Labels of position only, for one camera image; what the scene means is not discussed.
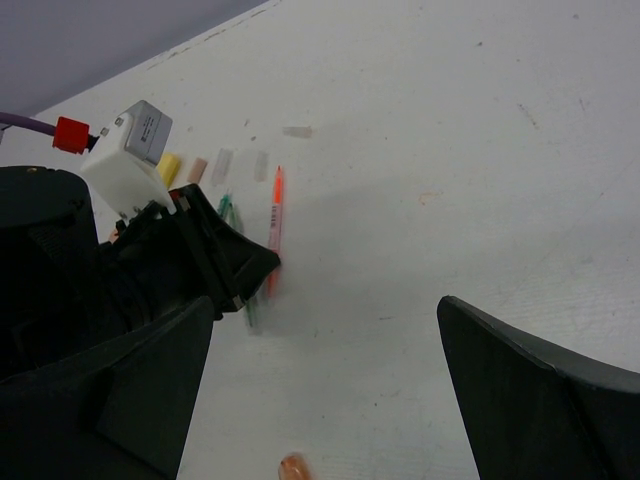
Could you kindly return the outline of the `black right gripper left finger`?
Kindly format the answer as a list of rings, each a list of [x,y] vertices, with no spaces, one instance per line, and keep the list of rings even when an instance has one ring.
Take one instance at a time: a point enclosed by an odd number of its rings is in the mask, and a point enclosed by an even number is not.
[[[213,323],[211,301],[200,298],[3,380],[2,478],[176,478]]]

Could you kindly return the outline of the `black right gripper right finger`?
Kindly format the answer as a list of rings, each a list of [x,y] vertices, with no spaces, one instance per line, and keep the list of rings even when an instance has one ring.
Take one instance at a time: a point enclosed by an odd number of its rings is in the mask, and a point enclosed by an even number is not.
[[[480,478],[638,478],[638,373],[453,296],[439,301],[437,319]]]

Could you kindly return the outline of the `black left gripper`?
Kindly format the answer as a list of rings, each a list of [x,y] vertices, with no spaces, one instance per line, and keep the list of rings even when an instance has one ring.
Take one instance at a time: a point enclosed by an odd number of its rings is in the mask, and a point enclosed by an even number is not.
[[[280,257],[225,222],[196,184],[150,202],[100,242],[76,174],[1,171],[1,375],[11,378],[139,330],[208,297],[238,312]]]

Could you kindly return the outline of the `thin orange pen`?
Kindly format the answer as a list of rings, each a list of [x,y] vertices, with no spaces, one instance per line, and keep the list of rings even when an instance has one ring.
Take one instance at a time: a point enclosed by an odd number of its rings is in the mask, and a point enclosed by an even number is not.
[[[272,192],[272,206],[271,206],[271,219],[270,219],[270,231],[269,231],[269,249],[277,256],[281,253],[281,235],[283,224],[283,211],[284,211],[284,196],[285,196],[285,172],[282,166],[278,166],[275,172],[273,192]]]

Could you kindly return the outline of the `clear highlighter cap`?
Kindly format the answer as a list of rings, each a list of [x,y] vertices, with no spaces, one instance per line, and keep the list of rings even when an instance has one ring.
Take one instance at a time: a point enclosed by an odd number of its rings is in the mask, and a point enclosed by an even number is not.
[[[257,153],[255,167],[254,167],[254,180],[256,182],[264,182],[268,174],[269,154],[265,151],[259,151]]]

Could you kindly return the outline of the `tan pen cap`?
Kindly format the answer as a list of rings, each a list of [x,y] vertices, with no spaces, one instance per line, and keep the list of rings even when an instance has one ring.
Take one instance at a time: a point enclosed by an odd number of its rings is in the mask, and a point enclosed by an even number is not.
[[[199,184],[208,166],[208,161],[203,158],[196,158],[187,176],[190,184]]]

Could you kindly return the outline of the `yellow marker cap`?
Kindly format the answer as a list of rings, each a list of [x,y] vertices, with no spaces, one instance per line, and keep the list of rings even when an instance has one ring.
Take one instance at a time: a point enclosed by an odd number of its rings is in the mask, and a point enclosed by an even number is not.
[[[167,189],[171,188],[181,168],[181,164],[182,161],[176,154],[164,153],[161,156],[160,162],[156,166],[156,171]]]

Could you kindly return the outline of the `clear orange pen cap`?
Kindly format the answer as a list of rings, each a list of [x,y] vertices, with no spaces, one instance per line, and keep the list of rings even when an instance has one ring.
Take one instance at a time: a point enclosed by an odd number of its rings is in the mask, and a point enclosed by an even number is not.
[[[313,135],[313,129],[311,126],[285,126],[282,134],[291,138],[309,139]]]

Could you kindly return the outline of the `orange clear highlighter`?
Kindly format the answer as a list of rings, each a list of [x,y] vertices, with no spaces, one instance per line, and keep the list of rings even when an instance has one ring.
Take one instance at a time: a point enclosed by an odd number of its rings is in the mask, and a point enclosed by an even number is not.
[[[292,452],[281,460],[278,478],[280,480],[313,480],[314,476],[305,457],[298,452]]]

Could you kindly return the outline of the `green clear pen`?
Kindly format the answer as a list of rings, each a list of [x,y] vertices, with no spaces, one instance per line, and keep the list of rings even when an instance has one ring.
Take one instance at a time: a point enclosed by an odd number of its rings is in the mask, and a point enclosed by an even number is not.
[[[233,218],[234,206],[233,206],[231,193],[225,193],[221,197],[219,201],[217,213],[225,222],[228,222]]]

